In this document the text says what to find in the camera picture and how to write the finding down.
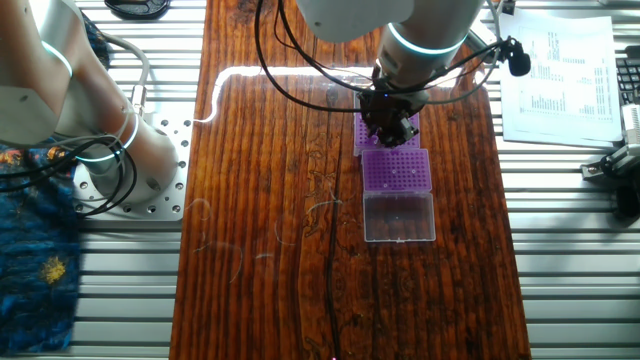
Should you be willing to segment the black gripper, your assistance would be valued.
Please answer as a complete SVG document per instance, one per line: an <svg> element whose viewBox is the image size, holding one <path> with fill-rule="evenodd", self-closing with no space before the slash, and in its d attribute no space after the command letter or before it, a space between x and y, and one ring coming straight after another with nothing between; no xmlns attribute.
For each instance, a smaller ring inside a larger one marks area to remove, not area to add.
<svg viewBox="0 0 640 360"><path fill-rule="evenodd" d="M419 125L409 118L422 109L423 103L410 96L372 90L358 92L357 102L368 134L376 135L381 145L420 147Z"/></svg>

